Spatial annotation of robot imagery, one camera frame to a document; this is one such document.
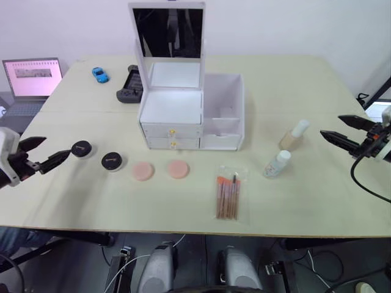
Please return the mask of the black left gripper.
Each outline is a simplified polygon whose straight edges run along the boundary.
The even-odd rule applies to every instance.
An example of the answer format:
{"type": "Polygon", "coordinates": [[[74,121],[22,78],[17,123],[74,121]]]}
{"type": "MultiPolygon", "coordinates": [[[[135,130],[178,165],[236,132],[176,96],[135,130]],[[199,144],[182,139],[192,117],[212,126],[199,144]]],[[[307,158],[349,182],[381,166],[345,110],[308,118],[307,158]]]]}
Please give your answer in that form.
{"type": "Polygon", "coordinates": [[[24,181],[34,175],[37,171],[41,174],[46,174],[54,168],[60,166],[70,155],[71,150],[58,151],[51,155],[46,161],[42,163],[32,162],[28,159],[27,152],[37,148],[46,137],[28,137],[20,140],[18,144],[18,151],[8,157],[8,162],[15,173],[18,175],[20,181],[24,181]]]}

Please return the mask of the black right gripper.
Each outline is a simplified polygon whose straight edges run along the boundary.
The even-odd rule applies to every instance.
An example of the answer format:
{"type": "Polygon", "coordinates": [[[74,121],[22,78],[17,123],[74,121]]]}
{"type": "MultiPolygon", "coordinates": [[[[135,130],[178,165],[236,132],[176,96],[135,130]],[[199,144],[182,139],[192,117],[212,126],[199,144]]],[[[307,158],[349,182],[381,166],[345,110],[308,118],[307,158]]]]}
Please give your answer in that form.
{"type": "Polygon", "coordinates": [[[357,115],[339,115],[338,118],[349,127],[366,131],[367,136],[359,145],[339,132],[321,130],[320,134],[327,142],[347,151],[354,158],[380,158],[379,154],[387,143],[387,127],[357,115]]]}

